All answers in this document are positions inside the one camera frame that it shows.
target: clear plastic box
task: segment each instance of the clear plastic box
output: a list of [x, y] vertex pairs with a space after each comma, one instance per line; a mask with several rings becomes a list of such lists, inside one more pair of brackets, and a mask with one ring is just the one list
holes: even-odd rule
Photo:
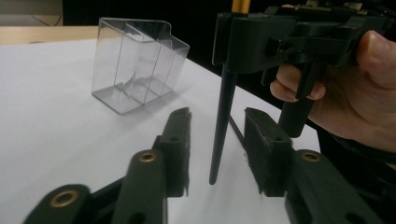
[[92, 94], [123, 114], [171, 92], [190, 50], [171, 24], [101, 18]]

